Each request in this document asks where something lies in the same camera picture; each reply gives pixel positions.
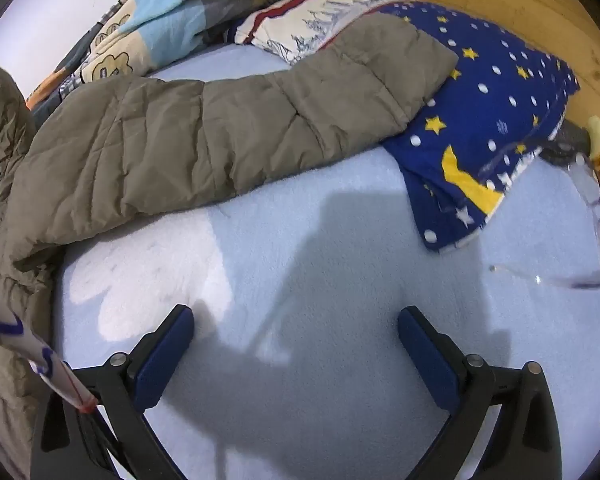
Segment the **olive puffer jacket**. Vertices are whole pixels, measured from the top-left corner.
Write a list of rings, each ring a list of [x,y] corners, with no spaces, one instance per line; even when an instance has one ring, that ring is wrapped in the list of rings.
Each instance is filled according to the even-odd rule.
[[[47,327],[65,246],[397,136],[457,61],[426,32],[373,13],[289,70],[209,82],[114,76],[42,127],[0,69],[0,313],[9,326]]]

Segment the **light blue bed sheet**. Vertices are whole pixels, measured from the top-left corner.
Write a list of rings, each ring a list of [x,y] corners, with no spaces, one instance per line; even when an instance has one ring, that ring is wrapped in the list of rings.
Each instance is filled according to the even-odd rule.
[[[445,421],[400,344],[410,304],[466,353],[541,364],[577,479],[600,450],[600,289],[535,285],[489,264],[524,252],[537,159],[465,246],[422,244],[383,148],[236,200],[68,248],[55,346],[73,367],[132,349],[176,304],[193,343],[148,414],[189,479],[402,479]]]

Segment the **blue star pillow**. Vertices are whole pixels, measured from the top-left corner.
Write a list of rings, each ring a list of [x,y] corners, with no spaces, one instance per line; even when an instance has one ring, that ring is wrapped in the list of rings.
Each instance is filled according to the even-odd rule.
[[[434,252],[468,242],[553,139],[580,86],[568,64],[497,24],[422,0],[282,0],[226,33],[289,65],[364,14],[385,13],[450,48],[457,64],[406,131],[384,147],[402,171],[417,229]]]

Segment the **patchwork cartoon quilt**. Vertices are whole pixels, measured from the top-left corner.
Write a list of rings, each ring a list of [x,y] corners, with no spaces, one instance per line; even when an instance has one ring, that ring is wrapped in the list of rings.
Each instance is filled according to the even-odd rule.
[[[84,84],[145,76],[200,51],[231,22],[279,0],[118,0],[27,98],[42,125]]]

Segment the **clear frame eyeglasses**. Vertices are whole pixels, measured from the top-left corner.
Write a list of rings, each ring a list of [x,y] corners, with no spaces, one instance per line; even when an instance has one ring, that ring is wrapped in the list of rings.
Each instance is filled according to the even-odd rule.
[[[550,156],[547,165],[555,173],[547,188],[537,188],[529,198],[541,219],[528,219],[521,226],[524,252],[490,263],[489,271],[535,285],[600,289],[600,176],[569,143],[535,145]]]

